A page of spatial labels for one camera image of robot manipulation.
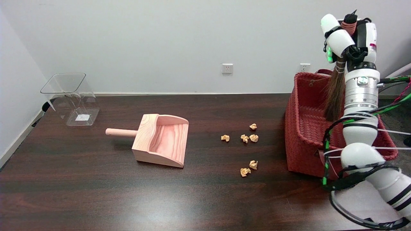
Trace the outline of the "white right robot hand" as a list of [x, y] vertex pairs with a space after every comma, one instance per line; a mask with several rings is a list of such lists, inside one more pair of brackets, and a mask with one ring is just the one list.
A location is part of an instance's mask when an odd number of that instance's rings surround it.
[[324, 34], [323, 51], [329, 63], [345, 59], [347, 72], [376, 69], [376, 25], [370, 18], [358, 18], [356, 12], [338, 20], [327, 14], [320, 21]]

